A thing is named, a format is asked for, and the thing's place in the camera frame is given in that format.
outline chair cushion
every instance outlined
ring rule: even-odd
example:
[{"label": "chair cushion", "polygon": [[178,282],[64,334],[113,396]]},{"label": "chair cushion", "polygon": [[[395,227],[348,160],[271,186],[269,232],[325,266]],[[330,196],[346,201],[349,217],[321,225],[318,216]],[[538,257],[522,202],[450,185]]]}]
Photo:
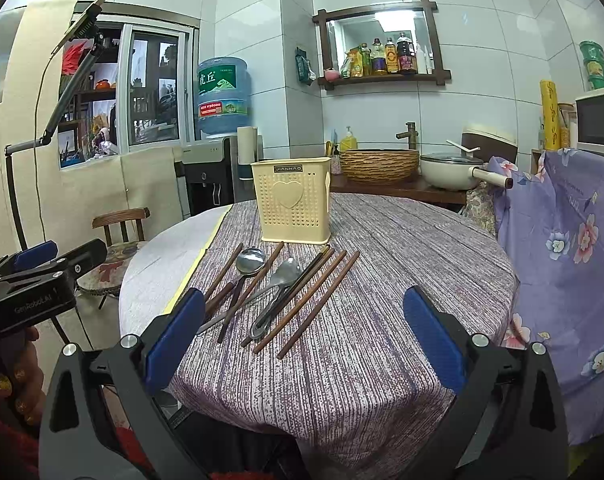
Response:
[{"label": "chair cushion", "polygon": [[145,244],[124,242],[108,247],[104,263],[78,278],[78,288],[96,296],[119,293],[128,263]]}]

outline chair backrest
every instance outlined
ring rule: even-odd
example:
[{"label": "chair backrest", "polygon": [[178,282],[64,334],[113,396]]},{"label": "chair backrest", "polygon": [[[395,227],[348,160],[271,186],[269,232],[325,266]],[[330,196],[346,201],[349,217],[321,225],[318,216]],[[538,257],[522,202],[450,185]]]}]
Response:
[{"label": "chair backrest", "polygon": [[97,227],[104,227],[104,236],[106,237],[106,244],[108,246],[113,245],[111,240],[111,231],[109,231],[109,225],[120,224],[122,230],[122,241],[128,242],[127,234],[127,220],[135,221],[136,228],[138,229],[138,240],[144,241],[144,231],[142,230],[142,219],[149,218],[151,216],[148,208],[137,208],[137,209],[124,209],[122,211],[114,211],[113,213],[106,213],[106,215],[96,216],[93,219],[93,229]]}]

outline pot handle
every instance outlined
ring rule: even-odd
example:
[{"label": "pot handle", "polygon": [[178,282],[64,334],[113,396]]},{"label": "pot handle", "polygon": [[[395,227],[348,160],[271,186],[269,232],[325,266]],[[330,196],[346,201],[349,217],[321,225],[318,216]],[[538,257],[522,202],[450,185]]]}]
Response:
[{"label": "pot handle", "polygon": [[503,187],[505,189],[511,189],[513,187],[513,179],[510,176],[504,176],[499,173],[492,173],[491,171],[481,170],[477,166],[474,166],[468,170],[469,176],[478,178],[494,186]]},{"label": "pot handle", "polygon": [[476,152],[477,150],[481,150],[482,149],[480,147],[478,147],[478,148],[471,148],[471,149],[465,148],[464,146],[462,146],[462,144],[458,144],[457,142],[453,142],[452,140],[448,140],[448,139],[447,139],[447,142],[449,144],[451,144],[452,146],[455,146],[456,148],[459,148],[460,150],[462,150],[463,152],[465,152],[467,154],[473,153],[473,152]]}]

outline dark brown chopstick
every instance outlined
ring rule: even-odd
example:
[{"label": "dark brown chopstick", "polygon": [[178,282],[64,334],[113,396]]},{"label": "dark brown chopstick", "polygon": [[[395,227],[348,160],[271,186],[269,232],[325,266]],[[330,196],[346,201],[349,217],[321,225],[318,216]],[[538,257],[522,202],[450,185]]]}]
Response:
[{"label": "dark brown chopstick", "polygon": [[215,314],[216,310],[231,293],[235,285],[235,282],[228,282],[222,290],[220,290],[213,298],[207,301],[207,304],[204,306],[205,318]]},{"label": "dark brown chopstick", "polygon": [[308,316],[306,316],[306,319],[302,322],[302,325],[300,325],[300,328],[298,328],[296,330],[296,332],[291,337],[291,339],[289,339],[288,342],[284,345],[284,348],[282,350],[280,350],[280,353],[278,354],[278,359],[284,358],[284,356],[287,354],[287,352],[289,350],[291,350],[293,345],[298,341],[298,339],[300,339],[301,335],[304,333],[304,330],[306,330],[308,328],[308,326],[311,324],[311,322],[314,320],[314,318],[317,316],[317,314],[320,312],[320,310],[322,310],[322,307],[324,306],[324,304],[329,300],[331,295],[334,293],[335,289],[338,288],[338,285],[340,285],[340,283],[346,276],[347,272],[349,272],[349,269],[351,269],[351,267],[353,266],[353,264],[355,263],[355,261],[358,259],[359,256],[360,256],[360,251],[355,251],[353,253],[353,256],[349,259],[348,262],[346,262],[346,265],[342,268],[340,273],[333,280],[333,283],[329,287],[329,290],[327,290],[326,293],[322,296],[322,298],[320,298],[320,301],[318,301],[316,306],[313,307],[313,310],[311,311],[311,313]]},{"label": "dark brown chopstick", "polygon": [[286,324],[291,321],[295,314],[297,314],[300,309],[306,305],[306,302],[317,292],[317,289],[326,281],[326,279],[331,275],[331,273],[335,270],[335,267],[342,261],[342,259],[346,256],[346,251],[341,251],[336,257],[335,260],[331,262],[331,265],[322,273],[322,275],[317,279],[314,285],[306,292],[302,298],[295,304],[295,306],[288,312],[288,314],[278,323],[278,325],[271,330],[266,337],[260,341],[255,348],[253,348],[253,353],[258,354],[262,351],[262,349],[271,342],[271,340],[277,336],[280,331],[286,326]]},{"label": "dark brown chopstick", "polygon": [[[290,286],[288,293],[285,294],[274,306],[271,319],[274,319],[279,313],[282,312],[282,309],[288,305],[288,302],[297,296],[298,292],[302,290],[302,287],[309,282],[317,270],[324,265],[325,261],[328,260],[333,253],[335,253],[335,249],[333,249],[331,246],[326,246],[316,254],[316,256],[302,271],[302,274],[300,274],[296,282]],[[251,335],[248,335],[242,340],[240,346],[244,348],[251,341],[253,341],[253,338],[251,338]]]},{"label": "dark brown chopstick", "polygon": [[237,255],[240,254],[243,247],[244,247],[244,244],[242,244],[242,243],[237,245],[236,250],[233,251],[233,254],[231,254],[231,256],[229,257],[226,264],[224,264],[224,267],[222,267],[222,270],[220,270],[220,272],[218,273],[216,278],[213,280],[213,283],[211,283],[211,286],[207,289],[206,293],[204,294],[204,301],[208,301],[208,298],[210,298],[211,295],[216,291],[216,288],[218,288],[218,285],[220,284],[220,282],[226,275],[226,272],[233,265],[233,262],[236,260]]},{"label": "dark brown chopstick", "polygon": [[231,305],[229,310],[226,311],[226,316],[224,317],[224,322],[222,323],[222,328],[220,329],[220,336],[218,336],[218,343],[222,342],[222,339],[224,338],[224,334],[226,333],[226,329],[228,328],[229,323],[231,323],[231,319],[236,314],[238,309],[240,309],[242,304],[246,301],[246,298],[249,297],[249,294],[252,292],[252,290],[255,288],[255,286],[258,283],[260,283],[262,281],[262,279],[266,276],[266,273],[269,272],[269,269],[271,269],[271,266],[273,265],[275,259],[280,254],[282,247],[284,247],[284,242],[279,242],[275,246],[275,249],[271,253],[271,256],[269,257],[269,259],[264,264],[264,267],[262,268],[262,270],[260,272],[258,272],[258,275],[253,279],[253,281],[251,283],[249,283],[249,286],[246,288],[246,290],[244,291],[242,296],[240,296],[237,299],[236,303]]}]

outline beige plastic basket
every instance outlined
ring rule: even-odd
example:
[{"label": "beige plastic basket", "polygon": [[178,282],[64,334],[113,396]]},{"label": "beige plastic basket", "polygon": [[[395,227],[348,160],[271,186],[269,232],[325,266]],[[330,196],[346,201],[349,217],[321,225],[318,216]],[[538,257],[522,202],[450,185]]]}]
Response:
[{"label": "beige plastic basket", "polygon": [[325,244],[329,231],[331,159],[287,158],[252,165],[262,240]]}]

